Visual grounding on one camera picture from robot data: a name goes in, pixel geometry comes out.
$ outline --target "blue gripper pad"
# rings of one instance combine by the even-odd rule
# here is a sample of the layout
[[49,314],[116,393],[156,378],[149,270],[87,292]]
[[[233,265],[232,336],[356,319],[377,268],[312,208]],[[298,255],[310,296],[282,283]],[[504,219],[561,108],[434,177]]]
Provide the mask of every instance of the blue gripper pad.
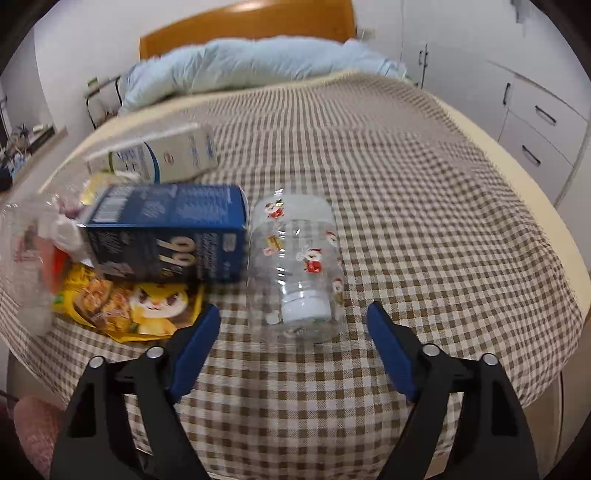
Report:
[[173,403],[187,395],[199,376],[201,367],[216,341],[220,331],[220,313],[215,305],[204,306],[205,311],[197,318],[197,328],[193,336],[177,357],[168,388],[168,394]]
[[369,306],[367,321],[369,334],[392,386],[413,400],[417,394],[413,381],[413,362],[402,349],[394,333],[394,324],[379,302],[375,301]]

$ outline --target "mattress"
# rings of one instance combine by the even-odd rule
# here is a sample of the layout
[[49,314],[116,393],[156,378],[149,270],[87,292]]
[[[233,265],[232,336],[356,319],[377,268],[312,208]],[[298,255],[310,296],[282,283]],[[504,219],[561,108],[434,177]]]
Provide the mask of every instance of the mattress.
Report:
[[[341,75],[343,74],[298,82],[298,85],[321,85]],[[270,86],[260,90],[269,91],[283,87],[285,85]],[[108,144],[109,139],[121,135],[122,132],[141,132],[143,125],[159,122],[165,124],[167,118],[177,115],[179,112],[188,112],[191,108],[203,102],[239,95],[241,95],[241,92],[223,92],[178,98],[148,108],[132,116],[114,119],[85,140],[66,160],[66,163],[76,163],[77,167],[80,166],[81,157],[86,151],[98,149],[101,145]],[[525,203],[560,259],[567,282],[583,317],[585,317],[591,304],[591,281],[589,280],[587,269],[576,244],[556,210],[525,170],[496,141],[457,110],[440,100],[438,100],[438,103],[464,135],[485,153],[497,172],[509,183],[514,192]],[[565,425],[569,423],[571,425],[577,425],[580,422],[581,416],[586,416],[585,408],[581,408],[577,412],[577,418],[570,418],[568,411],[564,412],[563,418],[564,395],[568,395],[568,392],[565,392],[563,395],[561,390],[562,384],[561,378],[559,377],[526,410],[536,444],[540,471],[542,473],[547,472],[556,461],[558,452],[561,450],[560,445],[568,443],[568,439],[562,439],[562,441],[560,439]],[[548,434],[548,423],[553,425],[551,434]],[[573,432],[576,432],[576,428],[572,426],[568,430],[571,436]],[[441,471],[444,467],[445,458],[445,456],[435,458],[430,473]]]

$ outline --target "clear plastic jar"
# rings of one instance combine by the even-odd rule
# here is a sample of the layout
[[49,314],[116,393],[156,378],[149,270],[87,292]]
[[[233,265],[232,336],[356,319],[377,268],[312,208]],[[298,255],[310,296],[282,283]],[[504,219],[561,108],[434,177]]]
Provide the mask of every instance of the clear plastic jar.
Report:
[[269,343],[317,343],[343,322],[343,270],[332,209],[321,197],[284,194],[251,218],[249,324]]

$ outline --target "pink fluffy fabric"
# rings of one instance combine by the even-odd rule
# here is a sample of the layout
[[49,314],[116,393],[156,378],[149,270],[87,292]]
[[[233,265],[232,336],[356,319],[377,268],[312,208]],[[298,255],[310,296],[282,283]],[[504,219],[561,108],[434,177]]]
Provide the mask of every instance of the pink fluffy fabric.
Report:
[[36,397],[24,397],[14,407],[14,426],[22,449],[45,478],[49,478],[62,416],[59,408]]

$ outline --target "silver screw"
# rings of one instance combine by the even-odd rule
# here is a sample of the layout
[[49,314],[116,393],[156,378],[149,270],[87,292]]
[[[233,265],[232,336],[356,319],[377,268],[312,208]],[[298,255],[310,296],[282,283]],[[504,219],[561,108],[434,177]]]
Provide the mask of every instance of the silver screw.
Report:
[[484,363],[490,366],[499,363],[499,359],[495,357],[492,353],[485,353],[484,355],[482,355],[482,360],[484,361]]
[[91,368],[99,368],[104,363],[105,363],[105,359],[99,355],[92,357],[90,359],[90,362],[88,362],[88,364],[90,365]]
[[428,343],[423,345],[423,353],[427,356],[437,356],[441,350],[437,345],[433,345],[432,343]]
[[152,348],[148,349],[146,355],[148,356],[148,358],[159,358],[163,355],[163,353],[164,348],[162,348],[161,346],[153,346]]

